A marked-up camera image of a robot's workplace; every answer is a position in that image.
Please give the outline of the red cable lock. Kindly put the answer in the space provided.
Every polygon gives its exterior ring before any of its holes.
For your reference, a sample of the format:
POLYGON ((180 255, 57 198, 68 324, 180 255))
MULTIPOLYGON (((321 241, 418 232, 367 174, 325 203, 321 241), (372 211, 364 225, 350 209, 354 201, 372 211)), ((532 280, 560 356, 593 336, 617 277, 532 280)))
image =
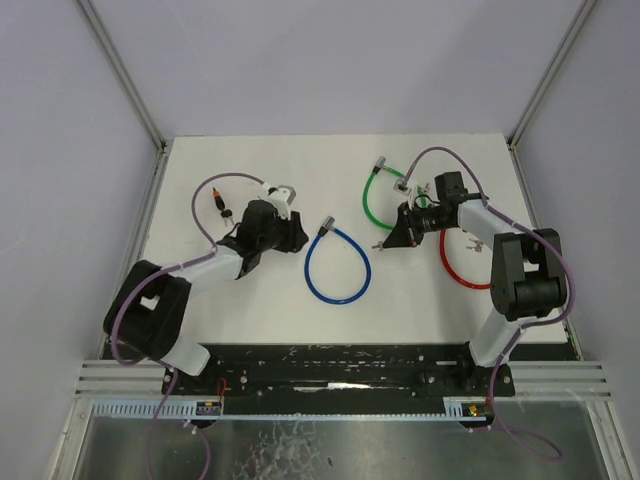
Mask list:
POLYGON ((458 285, 474 291, 488 291, 491 277, 491 250, 484 243, 481 253, 467 249, 470 239, 479 238, 460 229, 440 233, 439 256, 449 277, 458 285))

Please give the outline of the blue cable lock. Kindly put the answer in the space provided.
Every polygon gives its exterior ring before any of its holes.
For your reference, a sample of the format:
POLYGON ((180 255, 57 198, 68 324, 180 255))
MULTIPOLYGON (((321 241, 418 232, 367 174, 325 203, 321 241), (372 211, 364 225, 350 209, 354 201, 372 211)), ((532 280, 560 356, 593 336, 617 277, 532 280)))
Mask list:
POLYGON ((304 261, 304 280, 310 293, 331 306, 359 301, 372 282, 368 254, 327 216, 319 226, 304 261))

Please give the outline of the red lock silver keys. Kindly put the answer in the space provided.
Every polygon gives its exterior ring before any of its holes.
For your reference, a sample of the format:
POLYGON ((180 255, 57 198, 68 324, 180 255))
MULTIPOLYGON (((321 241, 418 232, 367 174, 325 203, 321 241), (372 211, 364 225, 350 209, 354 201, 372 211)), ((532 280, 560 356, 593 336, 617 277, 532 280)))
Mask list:
POLYGON ((470 239, 472 246, 467 246, 467 249, 481 253, 484 248, 484 243, 477 239, 470 239))

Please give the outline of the black padlock keys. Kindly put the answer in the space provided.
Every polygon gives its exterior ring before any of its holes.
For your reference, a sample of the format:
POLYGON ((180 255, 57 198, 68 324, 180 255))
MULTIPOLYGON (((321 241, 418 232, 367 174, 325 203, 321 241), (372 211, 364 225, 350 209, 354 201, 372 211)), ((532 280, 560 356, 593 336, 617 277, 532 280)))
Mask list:
POLYGON ((233 212, 230 209, 224 209, 220 212, 220 215, 224 221, 225 226, 233 226, 233 212))

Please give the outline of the green cable lock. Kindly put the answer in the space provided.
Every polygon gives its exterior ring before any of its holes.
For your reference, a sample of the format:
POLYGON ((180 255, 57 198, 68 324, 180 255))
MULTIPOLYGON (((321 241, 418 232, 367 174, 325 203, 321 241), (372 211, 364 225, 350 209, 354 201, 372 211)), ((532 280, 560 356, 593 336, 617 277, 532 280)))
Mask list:
POLYGON ((365 182, 362 193, 362 207, 366 218, 376 227, 390 231, 396 222, 395 209, 405 200, 415 200, 421 207, 428 206, 432 193, 432 182, 410 180, 409 192, 395 190, 404 173, 391 167, 384 156, 380 156, 365 182))

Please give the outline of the orange black padlock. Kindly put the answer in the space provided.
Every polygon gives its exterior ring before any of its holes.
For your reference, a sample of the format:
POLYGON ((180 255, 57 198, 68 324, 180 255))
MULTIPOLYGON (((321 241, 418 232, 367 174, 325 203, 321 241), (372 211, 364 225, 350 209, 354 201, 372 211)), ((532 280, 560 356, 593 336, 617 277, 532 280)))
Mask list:
POLYGON ((226 204, 225 204, 224 199, 222 198, 220 192, 215 187, 212 188, 212 195, 213 195, 213 199, 214 199, 214 203, 216 205, 216 208, 220 212, 223 212, 226 209, 226 204))

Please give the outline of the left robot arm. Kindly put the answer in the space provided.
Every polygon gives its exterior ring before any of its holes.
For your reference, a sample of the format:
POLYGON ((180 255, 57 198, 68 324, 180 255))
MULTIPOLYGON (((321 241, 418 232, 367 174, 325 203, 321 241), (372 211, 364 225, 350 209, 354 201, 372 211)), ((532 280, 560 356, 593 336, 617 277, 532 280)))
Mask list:
POLYGON ((103 321, 112 355, 122 363, 120 343, 169 368, 197 377, 210 361, 203 345, 181 334, 189 300, 254 270, 264 253, 297 253, 309 241, 301 215, 282 218, 266 200, 252 200, 233 234, 182 264, 161 267, 149 260, 129 271, 103 321))

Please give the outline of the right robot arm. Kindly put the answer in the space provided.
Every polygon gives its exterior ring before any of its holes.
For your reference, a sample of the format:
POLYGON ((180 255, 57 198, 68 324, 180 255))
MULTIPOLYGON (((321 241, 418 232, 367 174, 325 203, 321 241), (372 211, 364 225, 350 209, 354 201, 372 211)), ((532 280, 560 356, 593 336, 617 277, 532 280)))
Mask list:
POLYGON ((469 342, 478 367, 507 361, 525 330, 559 322, 549 315, 572 306, 570 278, 553 229, 531 230, 495 210, 484 194, 469 192, 459 172, 435 178, 437 200, 419 206, 411 195, 397 209, 396 224, 382 249, 414 248, 428 233, 464 230, 492 251, 489 292, 493 308, 469 342))

